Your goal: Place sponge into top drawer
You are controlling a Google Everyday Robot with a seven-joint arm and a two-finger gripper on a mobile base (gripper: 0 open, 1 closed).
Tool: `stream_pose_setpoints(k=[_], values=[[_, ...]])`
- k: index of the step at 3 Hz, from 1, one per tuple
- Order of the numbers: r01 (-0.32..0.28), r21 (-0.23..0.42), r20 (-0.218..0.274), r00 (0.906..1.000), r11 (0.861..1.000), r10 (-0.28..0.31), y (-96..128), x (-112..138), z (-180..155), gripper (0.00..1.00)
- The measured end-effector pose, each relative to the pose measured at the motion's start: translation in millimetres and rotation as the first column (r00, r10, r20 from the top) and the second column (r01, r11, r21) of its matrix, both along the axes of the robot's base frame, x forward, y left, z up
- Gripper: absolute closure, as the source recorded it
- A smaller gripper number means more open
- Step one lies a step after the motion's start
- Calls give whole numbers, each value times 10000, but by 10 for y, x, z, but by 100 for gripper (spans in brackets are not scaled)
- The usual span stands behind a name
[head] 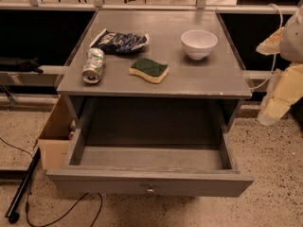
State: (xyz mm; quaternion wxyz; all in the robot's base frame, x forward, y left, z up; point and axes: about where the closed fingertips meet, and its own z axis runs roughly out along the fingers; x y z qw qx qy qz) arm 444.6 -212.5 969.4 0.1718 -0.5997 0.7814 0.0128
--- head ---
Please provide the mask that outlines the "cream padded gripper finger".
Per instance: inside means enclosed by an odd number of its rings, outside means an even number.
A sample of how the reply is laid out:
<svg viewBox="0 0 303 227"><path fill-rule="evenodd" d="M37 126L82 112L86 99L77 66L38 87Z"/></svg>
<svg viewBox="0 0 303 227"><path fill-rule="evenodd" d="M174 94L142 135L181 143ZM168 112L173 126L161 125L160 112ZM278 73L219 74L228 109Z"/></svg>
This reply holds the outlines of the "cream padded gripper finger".
<svg viewBox="0 0 303 227"><path fill-rule="evenodd" d="M270 35L266 40L260 43L256 50L259 54L262 55L276 55L280 53L280 37L283 32L284 27L279 28L276 30L272 35Z"/></svg>
<svg viewBox="0 0 303 227"><path fill-rule="evenodd" d="M303 64L292 63L270 79L258 113L258 122L269 126L279 121L303 97Z"/></svg>

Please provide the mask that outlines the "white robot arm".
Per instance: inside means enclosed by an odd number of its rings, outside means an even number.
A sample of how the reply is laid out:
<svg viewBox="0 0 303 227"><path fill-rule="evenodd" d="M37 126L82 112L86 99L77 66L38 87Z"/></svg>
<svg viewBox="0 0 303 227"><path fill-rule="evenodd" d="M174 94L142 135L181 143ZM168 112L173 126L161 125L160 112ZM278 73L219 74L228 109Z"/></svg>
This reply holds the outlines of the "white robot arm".
<svg viewBox="0 0 303 227"><path fill-rule="evenodd" d="M303 8L260 43L257 51L266 56L279 54L290 62L284 71L276 70L271 76L261 102L258 121L268 126L279 121L303 97Z"/></svg>

